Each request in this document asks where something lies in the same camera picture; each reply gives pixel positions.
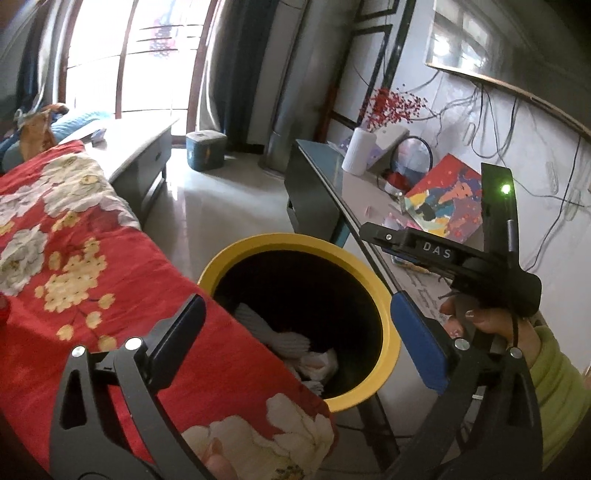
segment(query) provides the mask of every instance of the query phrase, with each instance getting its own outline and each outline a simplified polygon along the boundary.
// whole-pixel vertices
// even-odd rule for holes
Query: green sleeve
[[[540,355],[531,367],[531,378],[540,405],[544,438],[544,469],[556,458],[591,406],[591,390],[560,351],[548,327],[536,327],[542,341]]]

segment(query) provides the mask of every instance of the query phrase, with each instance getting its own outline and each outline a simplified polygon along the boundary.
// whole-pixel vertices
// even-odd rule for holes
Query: white curtain
[[[221,130],[219,117],[213,99],[213,84],[217,69],[217,62],[222,55],[222,45],[220,40],[226,28],[226,20],[231,6],[239,0],[219,0],[216,12],[213,17],[212,27],[209,31],[207,41],[207,55],[205,57],[205,66],[203,69],[203,78],[201,82],[201,91],[199,93],[199,102],[197,104],[197,125],[196,130]]]

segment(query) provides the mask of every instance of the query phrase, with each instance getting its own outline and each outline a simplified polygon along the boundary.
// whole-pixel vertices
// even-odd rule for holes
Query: screw
[[[144,341],[141,338],[133,337],[125,342],[125,348],[127,348],[127,350],[132,351],[137,350],[139,347],[142,346],[142,343],[144,343]]]
[[[458,350],[465,352],[470,348],[470,342],[465,338],[456,338],[456,341],[453,342]]]
[[[511,350],[509,350],[509,353],[511,354],[511,356],[513,358],[522,358],[523,357],[523,352],[521,350],[519,350],[516,346],[512,347]]]
[[[86,352],[86,348],[84,348],[82,345],[80,345],[72,350],[72,356],[75,358],[78,358],[78,357],[84,355],[84,352]]]

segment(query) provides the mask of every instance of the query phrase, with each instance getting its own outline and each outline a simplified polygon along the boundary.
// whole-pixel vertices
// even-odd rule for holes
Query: white cloth
[[[325,353],[310,352],[309,339],[295,332],[276,332],[245,303],[238,305],[234,311],[234,318],[254,338],[273,350],[293,376],[313,394],[323,394],[324,386],[339,369],[334,349]]]
[[[234,318],[244,325],[254,338],[267,345],[282,358],[301,358],[310,350],[310,340],[295,332],[277,333],[248,305],[241,303]]]

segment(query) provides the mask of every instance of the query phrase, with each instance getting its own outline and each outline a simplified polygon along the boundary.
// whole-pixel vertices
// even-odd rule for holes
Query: window
[[[456,0],[436,0],[427,62],[479,72],[489,46],[489,32]]]
[[[210,0],[82,0],[68,52],[66,103],[118,118],[174,116],[173,135],[184,135],[209,10]]]

